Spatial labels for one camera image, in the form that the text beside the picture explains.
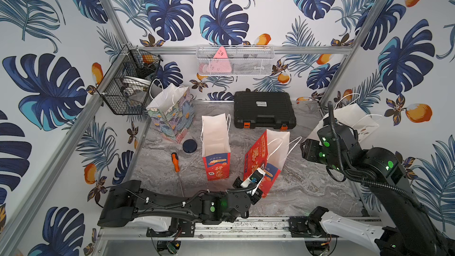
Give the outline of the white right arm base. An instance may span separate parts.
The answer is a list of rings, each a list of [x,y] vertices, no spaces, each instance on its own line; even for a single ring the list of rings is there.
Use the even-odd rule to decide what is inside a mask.
[[[363,246],[375,254],[380,254],[380,248],[375,240],[384,233],[382,226],[375,226],[340,216],[327,208],[318,206],[308,216],[308,227],[323,235],[336,235],[355,244]]]

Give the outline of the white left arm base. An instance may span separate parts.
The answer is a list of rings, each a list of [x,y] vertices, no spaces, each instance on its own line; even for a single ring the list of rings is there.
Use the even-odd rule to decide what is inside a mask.
[[[155,232],[165,232],[172,226],[172,218],[163,216],[145,216],[130,221],[126,227],[151,228]]]

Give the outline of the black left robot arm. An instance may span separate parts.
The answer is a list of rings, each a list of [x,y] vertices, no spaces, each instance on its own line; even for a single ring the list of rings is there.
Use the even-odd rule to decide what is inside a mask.
[[[250,208],[262,198],[256,188],[231,188],[222,192],[201,190],[191,197],[164,195],[141,187],[141,181],[130,180],[109,190],[97,225],[121,228],[134,219],[157,216],[187,220],[204,225],[233,223],[246,219]]]

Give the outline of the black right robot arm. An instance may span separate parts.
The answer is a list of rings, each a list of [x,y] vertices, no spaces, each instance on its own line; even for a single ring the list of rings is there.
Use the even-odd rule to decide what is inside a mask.
[[[328,117],[323,119],[317,135],[317,140],[307,139],[301,144],[303,158],[368,188],[394,225],[368,226],[318,206],[294,233],[336,235],[380,256],[454,255],[454,240],[435,227],[395,154],[385,148],[362,149],[357,131],[335,117],[333,103],[328,103]]]

